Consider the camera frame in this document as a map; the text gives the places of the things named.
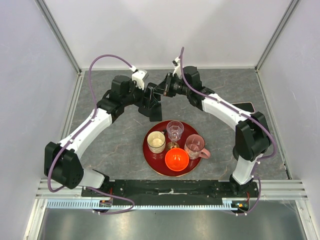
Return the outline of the black cased phone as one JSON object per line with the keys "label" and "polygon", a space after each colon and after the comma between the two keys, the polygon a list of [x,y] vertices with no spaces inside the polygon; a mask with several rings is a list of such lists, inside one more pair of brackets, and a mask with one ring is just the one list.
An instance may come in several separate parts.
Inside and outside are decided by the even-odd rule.
{"label": "black cased phone", "polygon": [[157,85],[155,83],[148,83],[144,90],[144,100],[143,105],[147,110],[151,110],[154,106],[161,104],[161,97],[155,93],[155,88]]}

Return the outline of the pink cased phone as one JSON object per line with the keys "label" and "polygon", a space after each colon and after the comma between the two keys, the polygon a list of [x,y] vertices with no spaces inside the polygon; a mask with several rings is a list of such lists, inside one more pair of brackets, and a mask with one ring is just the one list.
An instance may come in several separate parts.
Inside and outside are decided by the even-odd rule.
{"label": "pink cased phone", "polygon": [[253,103],[249,102],[249,101],[247,101],[247,102],[237,102],[237,103],[233,103],[232,105],[237,107],[237,108],[239,108],[239,109],[241,109],[241,110],[243,110],[243,111],[250,112],[252,114],[254,114],[256,112]]}

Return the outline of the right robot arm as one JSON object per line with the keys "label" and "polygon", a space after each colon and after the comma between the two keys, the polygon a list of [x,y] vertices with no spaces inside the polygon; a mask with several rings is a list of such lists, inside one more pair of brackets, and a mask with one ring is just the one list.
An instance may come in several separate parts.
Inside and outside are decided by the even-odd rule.
{"label": "right robot arm", "polygon": [[237,164],[229,178],[229,191],[235,197],[242,196],[253,181],[259,162],[267,159],[266,151],[276,145],[265,116],[259,111],[251,114],[240,109],[203,86],[195,66],[184,67],[181,75],[168,73],[151,89],[151,96],[156,99],[176,95],[186,96],[192,106],[217,117],[234,130],[233,156]]}

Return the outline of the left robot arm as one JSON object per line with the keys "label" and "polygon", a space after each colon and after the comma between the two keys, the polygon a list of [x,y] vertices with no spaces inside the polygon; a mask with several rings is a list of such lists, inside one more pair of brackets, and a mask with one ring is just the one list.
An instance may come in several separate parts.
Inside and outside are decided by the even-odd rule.
{"label": "left robot arm", "polygon": [[80,162],[83,153],[103,130],[124,113],[127,106],[137,106],[139,113],[152,122],[161,121],[160,100],[163,93],[163,88],[152,82],[143,87],[136,78],[116,76],[111,88],[76,130],[60,142],[46,145],[44,174],[47,176],[48,189],[57,192],[51,185],[51,181],[56,181],[62,188],[91,187],[99,197],[106,196],[110,191],[107,176],[96,170],[84,169]]}

